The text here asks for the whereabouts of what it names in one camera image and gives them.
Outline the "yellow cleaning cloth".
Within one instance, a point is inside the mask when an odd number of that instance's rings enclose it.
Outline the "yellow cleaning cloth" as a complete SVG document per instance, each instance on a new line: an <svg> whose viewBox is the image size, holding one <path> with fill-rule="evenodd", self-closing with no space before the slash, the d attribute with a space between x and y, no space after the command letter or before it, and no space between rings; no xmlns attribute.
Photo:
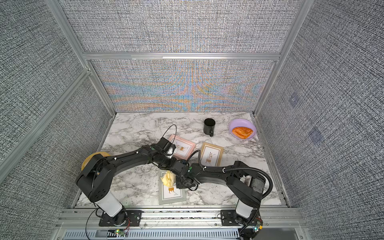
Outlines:
<svg viewBox="0 0 384 240"><path fill-rule="evenodd" d="M162 183L168 188L172 188L176 183L176 175L171 171L166 171L164 176L161 177Z"/></svg>

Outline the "grey-green picture frame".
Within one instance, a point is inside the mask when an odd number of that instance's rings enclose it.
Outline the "grey-green picture frame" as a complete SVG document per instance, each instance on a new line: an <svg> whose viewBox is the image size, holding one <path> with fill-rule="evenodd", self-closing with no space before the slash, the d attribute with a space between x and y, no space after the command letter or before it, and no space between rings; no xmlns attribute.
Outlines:
<svg viewBox="0 0 384 240"><path fill-rule="evenodd" d="M172 188L163 185L161 177L164 176L165 170L159 170L159 204L173 204L186 201L186 191L178 189L176 183Z"/></svg>

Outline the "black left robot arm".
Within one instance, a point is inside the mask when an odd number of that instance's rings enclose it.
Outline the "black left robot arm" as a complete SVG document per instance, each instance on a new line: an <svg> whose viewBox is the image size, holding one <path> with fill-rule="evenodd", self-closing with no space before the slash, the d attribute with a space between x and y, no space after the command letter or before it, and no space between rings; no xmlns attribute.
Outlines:
<svg viewBox="0 0 384 240"><path fill-rule="evenodd" d="M176 146L165 138L152 145L116 156L95 154L76 178L76 185L87 198L103 210L109 217L123 214L123 205L112 194L113 178L129 169L141 165L157 164L166 168L173 159Z"/></svg>

